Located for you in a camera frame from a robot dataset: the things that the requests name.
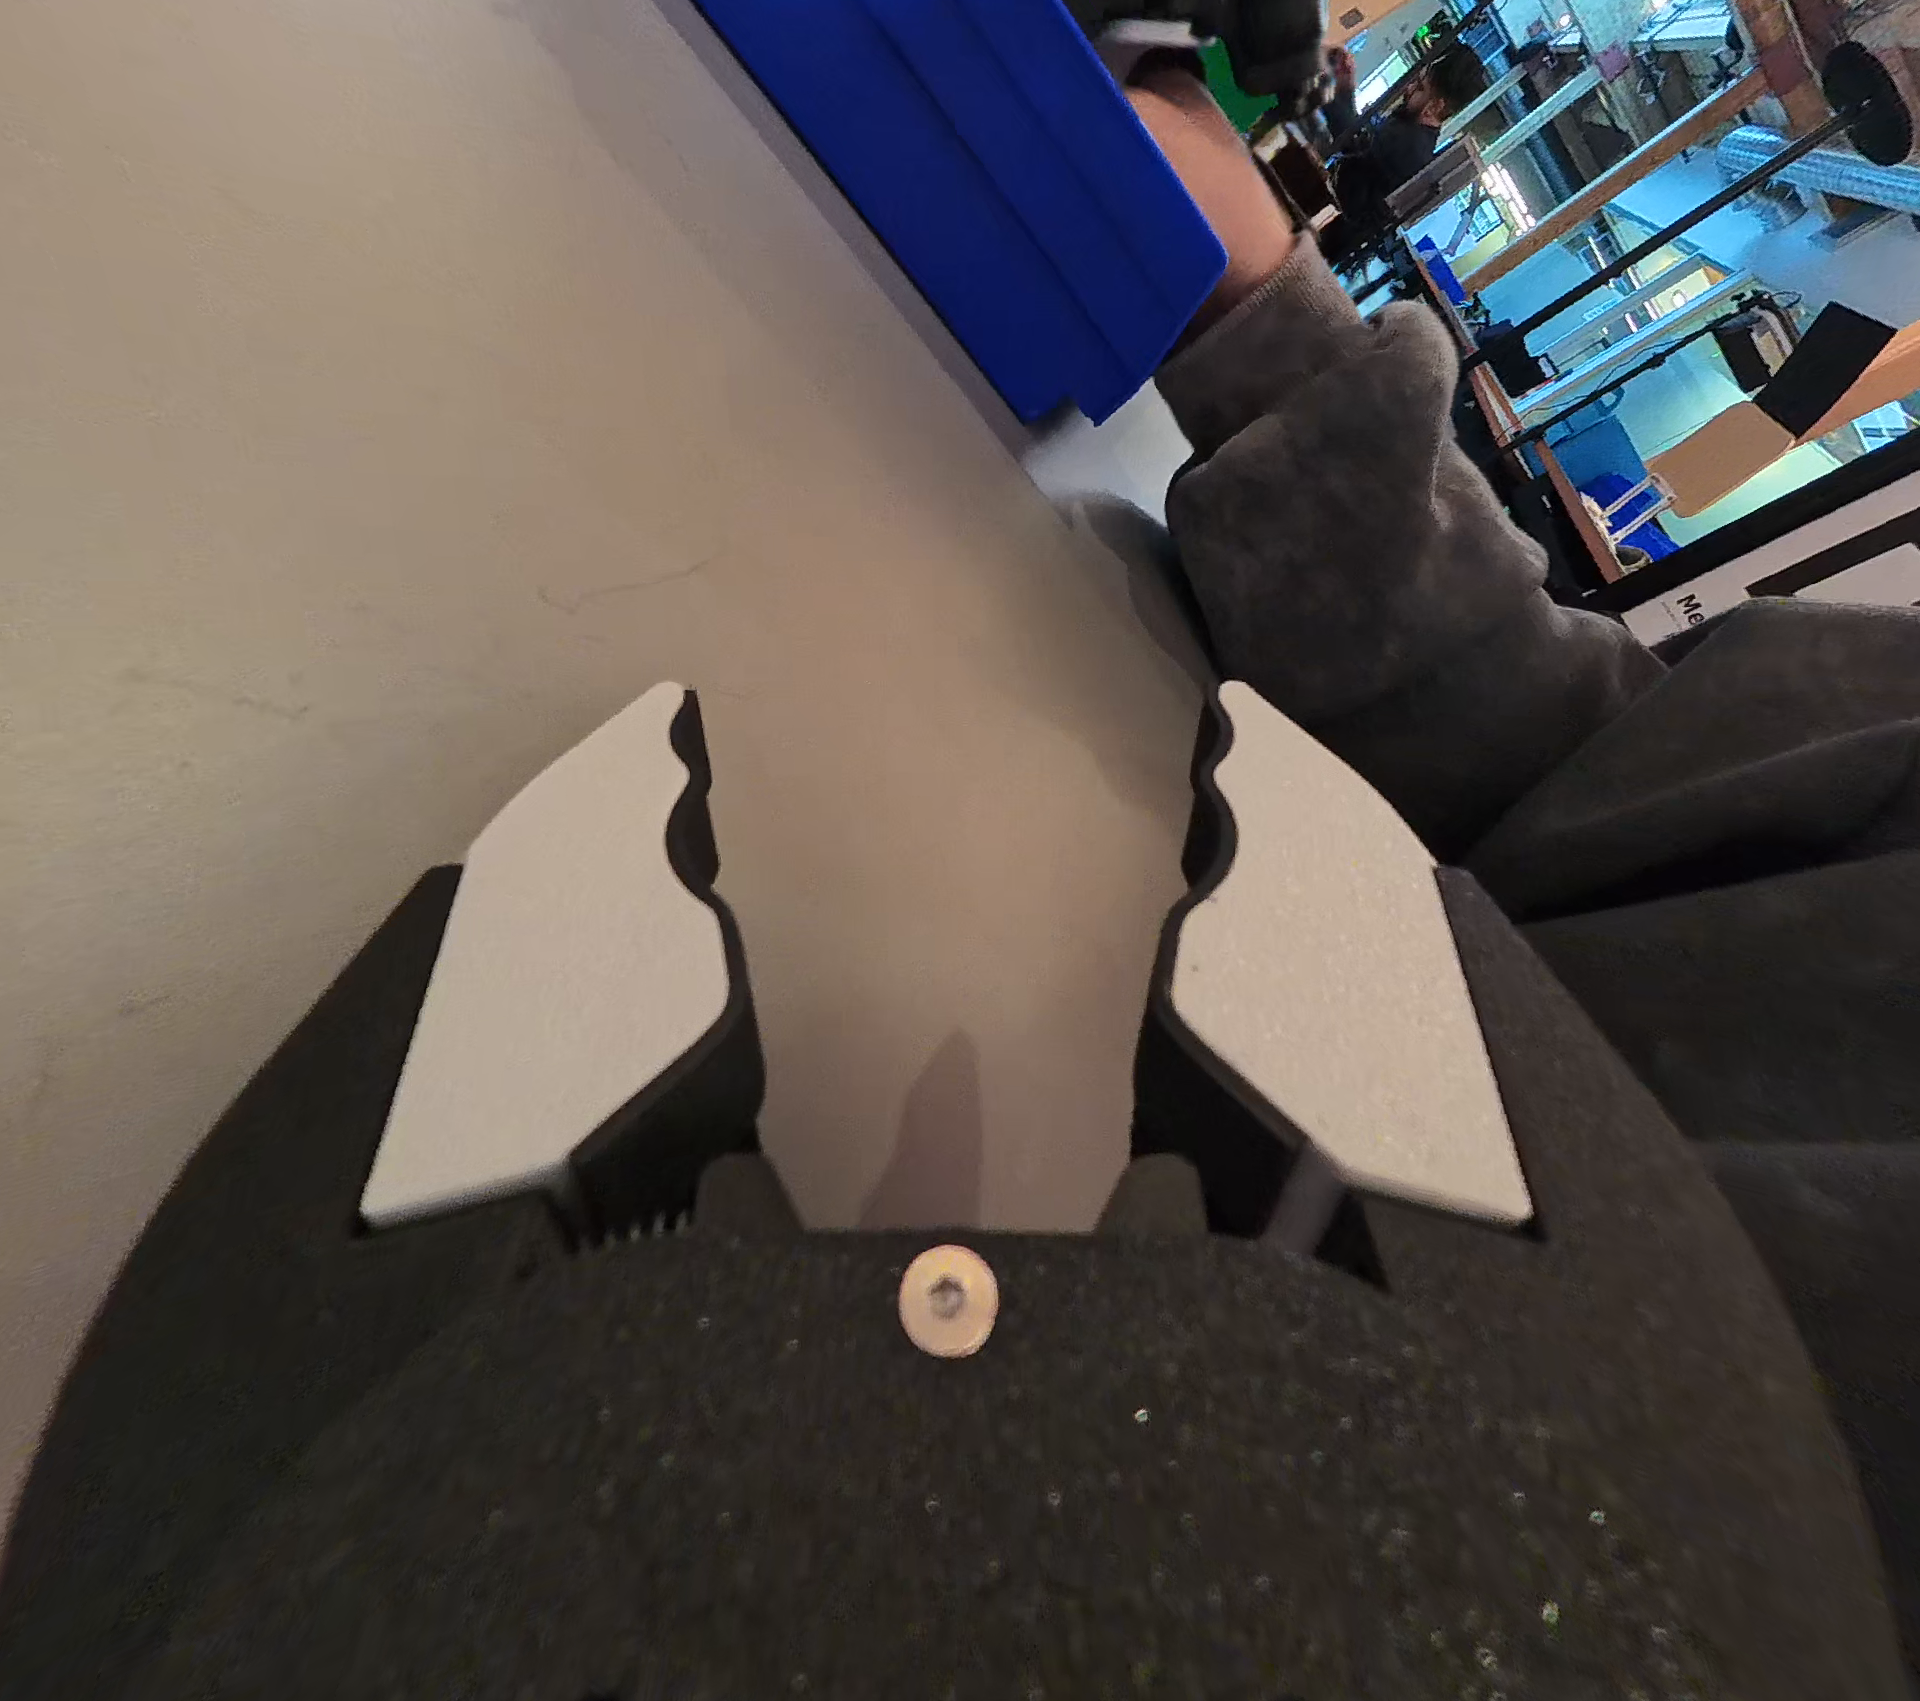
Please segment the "silver ventilation duct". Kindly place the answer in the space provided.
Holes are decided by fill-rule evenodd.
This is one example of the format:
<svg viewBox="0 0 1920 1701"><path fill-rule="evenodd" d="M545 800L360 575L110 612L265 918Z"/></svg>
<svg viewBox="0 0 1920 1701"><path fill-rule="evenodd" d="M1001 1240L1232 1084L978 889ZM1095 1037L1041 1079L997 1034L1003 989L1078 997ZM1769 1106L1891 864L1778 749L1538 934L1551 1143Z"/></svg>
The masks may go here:
<svg viewBox="0 0 1920 1701"><path fill-rule="evenodd" d="M1716 140L1716 174L1742 181L1769 163L1778 163L1791 144L1765 126L1736 126ZM1878 207L1889 215L1916 218L1916 163L1875 166L1841 144L1823 144L1791 163L1779 163L1769 181L1787 185L1804 196L1831 196Z"/></svg>

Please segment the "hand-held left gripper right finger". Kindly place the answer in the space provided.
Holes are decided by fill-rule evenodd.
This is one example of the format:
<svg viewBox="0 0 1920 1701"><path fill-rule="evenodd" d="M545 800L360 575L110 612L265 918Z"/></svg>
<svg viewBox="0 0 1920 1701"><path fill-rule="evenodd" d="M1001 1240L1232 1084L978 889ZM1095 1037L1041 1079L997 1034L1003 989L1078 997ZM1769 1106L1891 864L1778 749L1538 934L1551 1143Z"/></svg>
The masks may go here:
<svg viewBox="0 0 1920 1701"><path fill-rule="evenodd" d="M1432 852L1241 682L1206 693L1182 892L1132 1060L1132 1167L1225 1243L1324 1251L1362 1202L1534 1229Z"/></svg>

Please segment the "blue plastic bin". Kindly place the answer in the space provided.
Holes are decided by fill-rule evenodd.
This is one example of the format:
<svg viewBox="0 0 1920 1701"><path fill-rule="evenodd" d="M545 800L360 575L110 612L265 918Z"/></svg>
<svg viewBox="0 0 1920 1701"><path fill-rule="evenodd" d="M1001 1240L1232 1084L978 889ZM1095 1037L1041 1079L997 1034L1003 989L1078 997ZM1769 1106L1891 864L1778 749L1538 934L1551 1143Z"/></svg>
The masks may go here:
<svg viewBox="0 0 1920 1701"><path fill-rule="evenodd" d="M1225 269L1060 0L691 0L1023 422L1117 414Z"/></svg>

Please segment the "grey desk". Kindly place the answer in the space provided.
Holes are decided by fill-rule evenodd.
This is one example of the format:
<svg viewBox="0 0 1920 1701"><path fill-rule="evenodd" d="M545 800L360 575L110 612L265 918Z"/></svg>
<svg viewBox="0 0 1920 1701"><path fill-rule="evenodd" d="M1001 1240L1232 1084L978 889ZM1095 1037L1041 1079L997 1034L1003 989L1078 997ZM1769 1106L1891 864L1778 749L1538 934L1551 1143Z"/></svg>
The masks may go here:
<svg viewBox="0 0 1920 1701"><path fill-rule="evenodd" d="M2 1516L428 867L661 682L804 1219L1089 1232L1202 661L689 0L2 0Z"/></svg>

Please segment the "black-framed printed sign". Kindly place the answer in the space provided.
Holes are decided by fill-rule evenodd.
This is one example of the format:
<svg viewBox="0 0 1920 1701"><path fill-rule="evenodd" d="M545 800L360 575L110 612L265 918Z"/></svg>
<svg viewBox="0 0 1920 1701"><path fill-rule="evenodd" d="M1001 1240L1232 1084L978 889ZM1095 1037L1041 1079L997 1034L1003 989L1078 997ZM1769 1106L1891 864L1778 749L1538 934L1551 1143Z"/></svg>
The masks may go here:
<svg viewBox="0 0 1920 1701"><path fill-rule="evenodd" d="M1662 586L1620 621L1662 643L1749 599L1804 599L1823 608L1916 608L1916 472L1905 472L1757 549L1726 558L1688 582Z"/></svg>

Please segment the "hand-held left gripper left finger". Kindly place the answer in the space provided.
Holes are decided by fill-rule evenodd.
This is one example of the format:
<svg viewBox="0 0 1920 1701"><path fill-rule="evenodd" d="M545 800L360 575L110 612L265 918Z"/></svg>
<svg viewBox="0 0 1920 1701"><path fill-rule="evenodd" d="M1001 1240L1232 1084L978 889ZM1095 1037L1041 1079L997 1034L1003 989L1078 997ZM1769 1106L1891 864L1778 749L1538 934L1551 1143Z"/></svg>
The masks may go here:
<svg viewBox="0 0 1920 1701"><path fill-rule="evenodd" d="M659 683L472 841L360 1217L391 1232L536 1196L663 1232L756 1152L764 1063L718 897L697 693Z"/></svg>

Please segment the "green plastic crate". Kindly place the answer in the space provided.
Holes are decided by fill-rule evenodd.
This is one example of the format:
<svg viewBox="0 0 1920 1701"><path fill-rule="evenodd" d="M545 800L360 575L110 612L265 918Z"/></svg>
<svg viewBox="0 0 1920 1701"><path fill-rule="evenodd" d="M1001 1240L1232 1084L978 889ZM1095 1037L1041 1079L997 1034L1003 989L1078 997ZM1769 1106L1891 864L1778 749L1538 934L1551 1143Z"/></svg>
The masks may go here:
<svg viewBox="0 0 1920 1701"><path fill-rule="evenodd" d="M1274 85L1263 79L1263 64L1246 44L1236 0L1171 0L1169 14L1185 26L1188 47L1199 56L1203 79L1235 118L1272 107Z"/></svg>

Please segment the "person's right hand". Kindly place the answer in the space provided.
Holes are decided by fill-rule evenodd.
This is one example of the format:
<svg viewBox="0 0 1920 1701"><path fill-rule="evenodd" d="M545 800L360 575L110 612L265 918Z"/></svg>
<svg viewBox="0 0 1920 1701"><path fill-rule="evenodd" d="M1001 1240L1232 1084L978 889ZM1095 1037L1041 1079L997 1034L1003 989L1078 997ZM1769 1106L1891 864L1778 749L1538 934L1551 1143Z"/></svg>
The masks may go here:
<svg viewBox="0 0 1920 1701"><path fill-rule="evenodd" d="M1219 281L1189 324L1202 335L1288 265L1296 230L1188 62L1150 56L1121 88L1225 256Z"/></svg>

